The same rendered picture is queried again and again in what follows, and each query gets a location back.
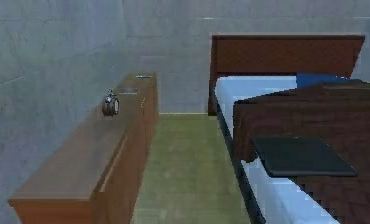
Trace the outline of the brown wooden dresser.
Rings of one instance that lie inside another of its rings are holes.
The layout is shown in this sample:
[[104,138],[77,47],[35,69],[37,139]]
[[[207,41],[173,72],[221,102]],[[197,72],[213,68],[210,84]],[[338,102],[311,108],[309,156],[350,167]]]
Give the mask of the brown wooden dresser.
[[93,109],[10,197],[22,224],[131,223],[158,121],[156,74],[131,73],[114,93],[118,114]]

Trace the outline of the brown wooden bed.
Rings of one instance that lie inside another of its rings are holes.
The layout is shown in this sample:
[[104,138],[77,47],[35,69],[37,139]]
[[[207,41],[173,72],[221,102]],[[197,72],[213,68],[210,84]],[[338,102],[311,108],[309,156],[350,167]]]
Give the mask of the brown wooden bed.
[[[231,157],[233,105],[237,100],[296,89],[296,75],[327,74],[362,81],[351,74],[361,35],[215,35],[212,38],[208,113],[218,119],[237,182],[240,167]],[[260,224],[252,219],[251,224]]]

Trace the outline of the black closed laptop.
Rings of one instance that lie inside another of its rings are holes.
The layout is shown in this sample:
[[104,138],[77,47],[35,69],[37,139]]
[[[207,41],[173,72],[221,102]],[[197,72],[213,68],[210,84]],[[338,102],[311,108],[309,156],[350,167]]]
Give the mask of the black closed laptop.
[[357,175],[357,171],[320,138],[256,137],[252,139],[252,144],[270,177]]

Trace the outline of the blue pillow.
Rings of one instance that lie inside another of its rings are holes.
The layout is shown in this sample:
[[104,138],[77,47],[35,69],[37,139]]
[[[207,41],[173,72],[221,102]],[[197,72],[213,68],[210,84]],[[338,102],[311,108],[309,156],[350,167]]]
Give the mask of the blue pillow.
[[347,82],[347,81],[349,81],[349,78],[327,74],[298,73],[296,75],[296,83],[298,88],[303,88],[318,83]]

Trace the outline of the dark brown blanket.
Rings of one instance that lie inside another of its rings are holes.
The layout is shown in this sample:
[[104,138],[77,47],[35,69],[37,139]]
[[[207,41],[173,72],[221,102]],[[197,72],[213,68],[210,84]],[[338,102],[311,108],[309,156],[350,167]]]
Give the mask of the dark brown blanket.
[[[249,215],[260,224],[370,224],[370,85],[321,83],[237,100],[231,157],[240,167]],[[256,137],[316,137],[354,177],[270,177]]]

